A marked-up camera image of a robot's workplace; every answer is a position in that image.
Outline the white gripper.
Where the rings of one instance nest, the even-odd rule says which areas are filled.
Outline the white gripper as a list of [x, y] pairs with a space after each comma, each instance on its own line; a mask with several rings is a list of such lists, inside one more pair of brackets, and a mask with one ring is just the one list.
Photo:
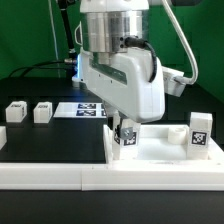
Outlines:
[[157, 74], [152, 74], [151, 53], [138, 48], [128, 48], [126, 53], [111, 55], [111, 65], [106, 72], [96, 70], [93, 54], [80, 51], [81, 76], [87, 88], [102, 100], [115, 107], [128, 118], [120, 120], [119, 112], [113, 115], [113, 132], [120, 125], [120, 138], [128, 140], [140, 128], [139, 123], [162, 118], [165, 112], [165, 93], [160, 61]]

